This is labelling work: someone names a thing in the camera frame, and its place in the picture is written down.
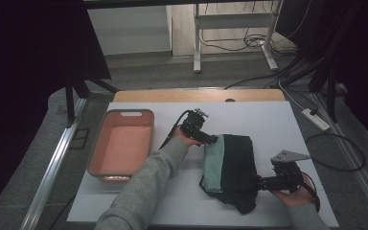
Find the black curtain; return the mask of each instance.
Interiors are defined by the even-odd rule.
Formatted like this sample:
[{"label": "black curtain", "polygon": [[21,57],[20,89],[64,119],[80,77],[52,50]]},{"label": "black curtain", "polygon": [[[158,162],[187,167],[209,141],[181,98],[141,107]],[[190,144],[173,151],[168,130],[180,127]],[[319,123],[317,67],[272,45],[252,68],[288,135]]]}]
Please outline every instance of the black curtain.
[{"label": "black curtain", "polygon": [[0,0],[0,193],[65,81],[110,79],[83,5]]},{"label": "black curtain", "polygon": [[368,1],[339,45],[334,69],[348,89],[346,105],[368,129]]}]

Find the gray sweater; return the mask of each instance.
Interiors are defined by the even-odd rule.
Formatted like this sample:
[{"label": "gray sweater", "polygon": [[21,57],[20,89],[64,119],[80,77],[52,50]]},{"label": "gray sweater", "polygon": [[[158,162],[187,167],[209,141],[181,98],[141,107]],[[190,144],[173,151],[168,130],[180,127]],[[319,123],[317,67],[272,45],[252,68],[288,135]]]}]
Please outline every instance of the gray sweater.
[{"label": "gray sweater", "polygon": [[[116,196],[111,207],[100,216],[95,229],[147,229],[170,179],[177,174],[187,152],[184,143],[172,138],[164,148],[150,156]],[[287,210],[294,229],[329,229],[313,204]]]}]

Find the green cloth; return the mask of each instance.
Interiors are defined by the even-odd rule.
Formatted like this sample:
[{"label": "green cloth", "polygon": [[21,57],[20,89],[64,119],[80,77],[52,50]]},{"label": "green cloth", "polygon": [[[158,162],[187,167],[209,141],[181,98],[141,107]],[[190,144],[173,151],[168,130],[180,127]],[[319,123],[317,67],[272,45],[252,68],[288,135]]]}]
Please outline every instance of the green cloth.
[{"label": "green cloth", "polygon": [[205,145],[204,151],[204,179],[202,180],[202,186],[207,192],[222,193],[220,177],[223,155],[225,154],[225,140],[223,135],[219,135],[215,143]]}]

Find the wire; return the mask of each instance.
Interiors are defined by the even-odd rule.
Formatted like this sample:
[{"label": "wire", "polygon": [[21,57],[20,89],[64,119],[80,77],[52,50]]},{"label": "wire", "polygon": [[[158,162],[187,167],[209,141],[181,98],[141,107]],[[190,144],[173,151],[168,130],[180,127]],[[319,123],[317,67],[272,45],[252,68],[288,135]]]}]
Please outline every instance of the wire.
[{"label": "wire", "polygon": [[265,1],[263,1],[263,2],[262,2],[262,7],[263,7],[263,10],[264,10],[265,12],[267,12],[267,11],[265,10]]},{"label": "wire", "polygon": [[277,41],[277,43],[279,43],[279,42],[281,42],[281,41],[284,41],[284,40],[286,40],[286,39],[289,39],[290,37],[292,37],[295,33],[297,33],[297,32],[300,30],[300,28],[301,28],[301,26],[304,24],[304,21],[306,20],[307,14],[308,14],[308,12],[309,12],[309,10],[310,10],[311,2],[312,2],[312,0],[310,0],[309,5],[307,6],[306,13],[304,14],[304,17],[303,17],[303,19],[301,20],[300,25],[297,27],[297,29],[295,29],[295,31],[294,31],[292,34],[288,35],[288,36],[287,36],[287,37],[285,37],[284,39],[282,39],[282,40],[280,40],[280,41]]},{"label": "wire", "polygon": [[244,44],[246,44],[248,47],[252,47],[252,48],[261,47],[262,44],[259,43],[259,41],[265,41],[265,35],[263,35],[263,34],[250,34],[250,35],[246,35],[243,39]]},{"label": "wire", "polygon": [[204,14],[207,14],[208,6],[209,6],[209,4],[207,3],[207,5],[205,6],[205,13]]},{"label": "wire", "polygon": [[303,173],[310,179],[310,182],[313,188],[304,181],[302,181],[300,185],[310,193],[312,200],[315,203],[316,212],[319,212],[319,209],[321,208],[321,200],[319,199],[318,193],[316,192],[315,183],[313,182],[312,178],[308,174],[306,174],[305,172],[301,172],[301,173]]},{"label": "wire", "polygon": [[249,46],[244,46],[244,47],[242,47],[242,48],[240,48],[240,49],[231,50],[231,49],[223,48],[223,47],[218,46],[218,45],[208,45],[208,44],[206,44],[205,42],[203,42],[201,39],[200,39],[199,41],[200,41],[200,42],[201,42],[201,44],[202,44],[202,45],[204,45],[204,46],[215,47],[215,48],[219,48],[219,49],[221,49],[221,50],[225,50],[225,51],[232,51],[232,52],[235,52],[235,51],[241,51],[241,50],[244,50],[244,49],[249,48]]},{"label": "wire", "polygon": [[288,50],[280,51],[279,49],[277,49],[276,43],[279,43],[279,42],[274,42],[273,40],[270,40],[271,53],[275,56],[278,56],[278,57],[292,57],[292,56],[298,55],[298,53],[300,52],[300,49],[298,49],[298,48],[294,48],[294,49],[289,49],[288,48]]},{"label": "wire", "polygon": [[241,11],[239,11],[239,12],[245,12],[246,11],[246,4],[247,4],[247,2],[244,2],[243,9],[241,9]]},{"label": "wire", "polygon": [[267,79],[267,78],[271,78],[271,77],[274,77],[274,76],[277,76],[279,73],[275,73],[275,74],[271,74],[271,75],[267,75],[267,76],[261,76],[261,77],[257,77],[257,78],[250,78],[250,79],[245,79],[245,80],[240,80],[236,83],[233,83],[231,85],[228,85],[226,87],[224,87],[223,89],[228,89],[228,88],[231,88],[235,85],[238,85],[240,83],[243,83],[243,82],[246,82],[246,81],[253,81],[253,80],[261,80],[261,79]]},{"label": "wire", "polygon": [[49,230],[53,230],[53,228],[55,227],[56,223],[58,222],[58,219],[61,217],[62,213],[65,211],[65,209],[71,204],[71,202],[73,202],[73,200],[76,198],[77,195],[73,195],[73,197],[71,197],[67,203],[64,205],[64,207],[62,207],[61,211],[57,214],[55,220],[53,221],[52,225],[50,226]]},{"label": "wire", "polygon": [[[325,33],[323,33],[321,36],[317,37],[311,44],[309,44],[304,49],[302,49],[301,51],[299,51],[297,53],[297,57],[303,57],[303,56],[305,56],[307,54],[307,52],[309,52],[312,47],[315,47],[316,49],[320,49],[320,47],[323,47],[323,45],[325,45],[325,43],[326,43],[326,40],[329,38],[330,34],[332,32],[334,32],[341,25],[342,20],[340,18],[343,18],[343,15],[345,15],[347,13],[347,10],[348,9],[344,9],[344,10],[340,11],[339,12],[339,16],[338,16],[339,20],[335,20],[335,23],[333,23],[327,29],[327,31]],[[320,59],[319,61],[315,62],[313,65],[311,65],[310,67],[308,67],[307,70],[310,69],[310,71],[313,71],[314,69],[316,69],[319,66],[319,64],[322,62],[322,60]],[[267,83],[264,86],[264,88],[267,88],[271,83],[277,81],[280,77],[282,77],[282,76],[279,76],[278,78],[276,78],[276,79],[272,80],[271,82]]]},{"label": "wire", "polygon": [[282,84],[281,84],[281,81],[279,80],[279,82],[278,82],[278,84],[279,84],[279,86],[280,86],[280,88],[282,88],[282,90],[283,90],[283,92],[285,92],[287,95],[288,95],[288,97],[295,103],[295,104],[297,104],[301,109],[305,109],[302,105],[300,105],[298,102],[296,102],[290,95],[289,95],[289,93],[286,91],[286,89],[285,88],[283,88],[283,86],[282,86]]},{"label": "wire", "polygon": [[164,140],[163,144],[161,144],[159,149],[162,149],[164,146],[167,145],[167,143],[170,142],[170,139],[173,138],[173,134],[174,134],[175,129],[178,127],[178,123],[181,121],[181,119],[184,117],[184,115],[186,113],[190,113],[190,112],[191,112],[191,110],[185,110],[183,113],[181,113],[180,117],[177,119],[175,124],[172,126],[172,130],[170,130],[169,134],[166,137],[166,140]]},{"label": "wire", "polygon": [[329,133],[329,132],[324,132],[324,133],[319,133],[319,134],[312,135],[311,137],[307,138],[305,142],[307,144],[311,139],[319,137],[319,136],[324,136],[324,135],[331,135],[331,136],[341,138],[341,139],[351,143],[358,150],[358,152],[359,152],[359,154],[362,158],[362,162],[360,163],[360,166],[358,166],[355,169],[341,169],[341,168],[338,168],[336,166],[332,166],[332,165],[329,165],[327,163],[324,163],[324,162],[322,162],[322,161],[320,161],[320,160],[318,160],[314,157],[311,157],[312,161],[315,161],[316,163],[318,163],[322,166],[325,166],[329,169],[340,171],[340,172],[355,172],[355,171],[359,171],[359,170],[361,170],[365,167],[365,165],[366,165],[366,156],[365,156],[364,152],[360,149],[360,147],[354,141],[352,141],[351,139],[349,139],[347,137],[337,135],[337,134],[333,134],[333,133]]},{"label": "wire", "polygon": [[221,38],[221,39],[204,39],[204,30],[201,31],[201,38],[203,42],[211,42],[211,41],[227,41],[227,40],[244,40],[244,38]]},{"label": "wire", "polygon": [[303,95],[303,94],[301,94],[301,93],[299,93],[299,92],[297,92],[297,91],[295,91],[295,90],[292,90],[292,89],[290,89],[290,88],[288,88],[287,90],[289,90],[289,91],[291,91],[291,92],[293,92],[293,93],[295,93],[295,94],[299,95],[300,97],[303,97],[303,98],[304,98],[305,100],[307,100],[309,103],[311,103],[312,105],[314,105],[316,110],[318,110],[318,109],[319,109],[318,105],[317,105],[316,103],[314,103],[313,101],[311,101],[309,98],[307,98],[305,95]]},{"label": "wire", "polygon": [[265,86],[264,89],[266,89],[271,83],[278,81],[282,76],[284,76],[285,74],[291,73],[293,71],[295,71],[296,69],[300,68],[300,66],[303,64],[300,64],[299,66],[295,67],[294,69],[291,69],[292,67],[294,67],[301,59],[303,59],[302,56],[298,55],[297,57],[294,58],[294,60],[288,65],[288,67],[286,67],[287,69],[290,69],[289,71],[285,71],[284,73],[282,73],[279,77],[277,77],[276,79],[268,82]]}]

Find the wall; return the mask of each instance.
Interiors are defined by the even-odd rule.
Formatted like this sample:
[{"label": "wall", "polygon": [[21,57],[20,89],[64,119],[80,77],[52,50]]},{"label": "wall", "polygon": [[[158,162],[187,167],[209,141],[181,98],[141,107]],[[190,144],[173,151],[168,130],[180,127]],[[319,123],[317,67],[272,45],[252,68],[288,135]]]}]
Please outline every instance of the wall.
[{"label": "wall", "polygon": [[100,9],[88,13],[104,55],[172,49],[166,6]]}]

